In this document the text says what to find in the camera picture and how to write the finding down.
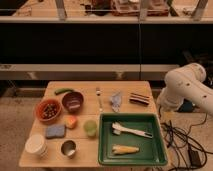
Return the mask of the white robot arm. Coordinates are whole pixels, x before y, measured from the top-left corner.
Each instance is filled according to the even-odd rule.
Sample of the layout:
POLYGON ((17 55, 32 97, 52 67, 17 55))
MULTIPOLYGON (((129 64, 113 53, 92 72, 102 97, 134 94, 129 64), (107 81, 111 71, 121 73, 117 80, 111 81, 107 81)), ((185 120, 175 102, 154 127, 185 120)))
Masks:
POLYGON ((165 87, 157 98, 157 104, 165 111, 177 111, 187 99, 213 116, 213 89, 203 84, 205 79, 206 70, 198 63, 170 70, 165 75, 165 87))

